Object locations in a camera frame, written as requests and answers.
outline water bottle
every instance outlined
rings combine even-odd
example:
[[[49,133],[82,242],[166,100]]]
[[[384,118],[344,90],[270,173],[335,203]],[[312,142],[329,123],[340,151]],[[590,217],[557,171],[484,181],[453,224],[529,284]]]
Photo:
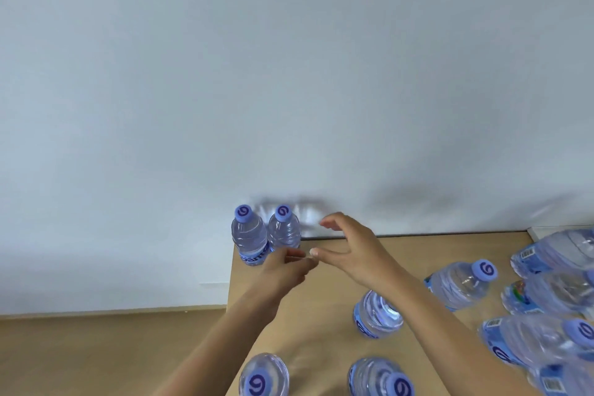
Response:
[[[239,396],[287,396],[289,371],[278,355],[258,354],[239,377]]]
[[[427,277],[425,286],[451,312],[475,304],[486,296],[489,282],[497,278],[497,268],[489,260],[456,262]]]
[[[512,255],[511,267],[522,278],[555,268],[592,268],[594,229],[564,230],[548,235]]]
[[[261,265],[270,252],[266,226],[249,205],[235,209],[235,219],[231,223],[231,236],[239,256],[248,265]]]
[[[287,205],[279,205],[268,223],[268,240],[270,250],[286,246],[299,247],[301,243],[301,227],[297,216]]]
[[[368,291],[357,302],[353,320],[360,332],[369,338],[387,337],[405,322],[398,310],[375,291]]]
[[[577,359],[551,364],[532,372],[531,383],[546,396],[591,396],[594,362]]]
[[[483,342],[500,360],[539,369],[563,363],[594,348],[594,328],[586,321],[552,315],[518,315],[485,321]]]
[[[415,387],[396,363],[381,357],[358,360],[349,370],[351,396],[414,396]]]
[[[501,293],[512,315],[584,313],[594,308],[594,269],[558,269],[518,280]]]

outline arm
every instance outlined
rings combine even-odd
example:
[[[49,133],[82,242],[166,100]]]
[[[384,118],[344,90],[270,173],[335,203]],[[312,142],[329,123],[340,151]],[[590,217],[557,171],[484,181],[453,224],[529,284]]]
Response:
[[[305,280],[317,260],[299,249],[270,254],[254,284],[212,328],[154,396],[224,396],[281,299]]]
[[[537,396],[525,378],[501,363],[422,282],[387,253],[374,233],[342,213],[320,224],[342,230],[347,253],[315,248],[311,255],[392,302],[405,318],[452,396]]]

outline white wall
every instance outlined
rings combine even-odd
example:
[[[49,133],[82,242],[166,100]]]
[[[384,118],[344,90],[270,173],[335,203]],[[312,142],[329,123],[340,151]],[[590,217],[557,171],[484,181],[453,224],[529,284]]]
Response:
[[[233,209],[594,221],[594,0],[0,0],[0,313],[224,303]]]

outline hand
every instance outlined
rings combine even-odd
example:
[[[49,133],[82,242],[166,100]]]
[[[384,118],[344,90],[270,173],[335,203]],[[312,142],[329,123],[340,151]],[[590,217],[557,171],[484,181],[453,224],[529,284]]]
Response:
[[[262,272],[246,292],[247,298],[270,316],[276,316],[284,296],[305,280],[308,272],[318,266],[315,258],[305,258],[305,252],[293,247],[281,247],[272,252],[262,265]]]
[[[344,213],[326,216],[320,225],[332,230],[342,230],[350,252],[340,253],[315,247],[309,253],[321,262],[336,266],[354,281],[378,293],[398,270],[398,264],[381,245],[370,228]]]

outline light wood tabletop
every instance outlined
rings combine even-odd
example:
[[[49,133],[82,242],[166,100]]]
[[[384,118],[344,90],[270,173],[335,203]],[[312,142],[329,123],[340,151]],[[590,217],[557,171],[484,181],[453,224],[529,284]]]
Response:
[[[381,238],[390,254],[419,279],[455,261],[473,262],[486,258],[499,271],[489,295],[476,306],[456,312],[475,331],[490,317],[505,315],[501,290],[518,280],[510,256],[530,244],[525,232],[468,235],[429,235]],[[311,240],[301,248],[347,249],[345,240]],[[236,302],[260,272],[259,266],[245,265],[234,252],[227,306]],[[346,376],[361,357],[378,355],[398,363],[412,379],[418,395],[446,396],[448,392],[435,373],[409,327],[387,338],[365,338],[353,323],[353,307],[367,291],[343,272],[320,264],[307,280],[292,290],[280,304],[277,317],[264,329],[248,355],[277,354],[289,369],[292,396],[347,395]],[[238,394],[239,375],[227,392]]]

